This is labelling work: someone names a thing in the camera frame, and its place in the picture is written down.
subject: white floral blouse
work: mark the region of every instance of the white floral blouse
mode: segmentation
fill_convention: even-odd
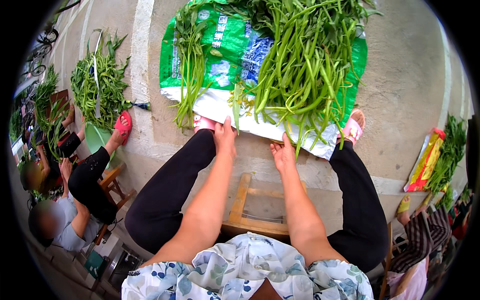
[[[198,253],[192,265],[162,262],[130,271],[121,294],[124,300],[249,299],[265,278],[287,300],[373,299],[356,266],[324,260],[307,269],[297,249],[251,232]]]

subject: concrete ground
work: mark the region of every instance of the concrete ground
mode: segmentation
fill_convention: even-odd
[[[84,0],[62,13],[56,25],[60,37],[49,62],[55,63],[60,73],[59,90],[69,89],[70,97],[73,97],[70,75],[77,61],[84,57],[92,31],[109,28],[111,32],[118,29],[119,36],[128,34],[117,50],[117,61],[131,56],[124,79],[130,87],[124,95],[127,100],[150,101],[152,111],[130,109],[133,131],[127,145],[117,151],[114,162],[124,161],[127,165],[119,180],[126,191],[131,188],[140,191],[193,135],[192,130],[182,133],[171,123],[176,109],[167,108],[172,102],[160,95],[158,83],[162,37],[175,11],[185,2],[117,0],[113,4],[106,0]],[[420,0],[378,0],[377,9],[384,16],[371,16],[365,27],[369,53],[362,80],[366,86],[359,86],[357,104],[366,116],[366,128],[355,151],[372,176],[390,222],[426,134],[433,127],[444,127],[447,112],[467,119],[473,109],[468,79],[458,53],[427,5]],[[96,41],[97,33],[92,37]],[[78,108],[76,120],[71,131],[79,130]],[[251,172],[256,186],[281,191],[269,140],[243,132],[235,143],[238,157],[230,182],[225,219],[242,173]],[[77,152],[80,158],[90,154],[85,144]],[[209,169],[200,172],[184,208],[203,184]],[[307,183],[308,195],[327,233],[341,229],[342,192],[329,163],[302,150],[298,170]],[[462,161],[453,187],[460,193],[465,183],[465,161]],[[424,192],[411,194],[411,211],[425,195]],[[124,207],[118,219],[129,206],[130,203]],[[283,202],[278,199],[248,199],[246,210],[250,215],[263,217],[285,214]],[[114,232],[144,258],[151,256],[131,240],[123,221]]]

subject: green plastic basin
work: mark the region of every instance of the green plastic basin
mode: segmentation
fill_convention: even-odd
[[[105,147],[108,140],[112,136],[112,133],[108,130],[97,128],[91,123],[85,124],[85,140],[87,142],[88,150],[93,154],[97,152],[100,147]],[[115,156],[115,151],[110,155],[110,161]]]

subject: pink slipper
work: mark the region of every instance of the pink slipper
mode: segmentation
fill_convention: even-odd
[[[124,117],[127,120],[128,125],[123,125],[120,121],[120,118]],[[126,110],[124,110],[120,116],[118,117],[117,121],[115,122],[115,126],[113,128],[118,129],[120,132],[120,136],[123,139],[122,145],[125,145],[127,143],[128,136],[130,135],[130,132],[132,131],[132,117],[130,116],[130,113],[128,113]]]
[[[210,129],[215,131],[216,121],[195,114],[193,116],[193,131],[197,133],[200,129]]]
[[[362,111],[358,108],[354,108],[350,115],[352,115],[356,111],[359,111],[363,115]],[[355,145],[357,140],[363,134],[363,128],[360,127],[360,125],[350,117],[347,123],[345,124],[345,127],[342,129],[342,132],[343,132],[344,138],[348,139],[353,143],[353,145]]]

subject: striped clothing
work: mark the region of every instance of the striped clothing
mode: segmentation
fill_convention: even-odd
[[[391,272],[405,273],[448,239],[451,229],[445,207],[442,206],[428,218],[424,212],[413,217],[405,225],[405,232],[408,246],[392,260]]]

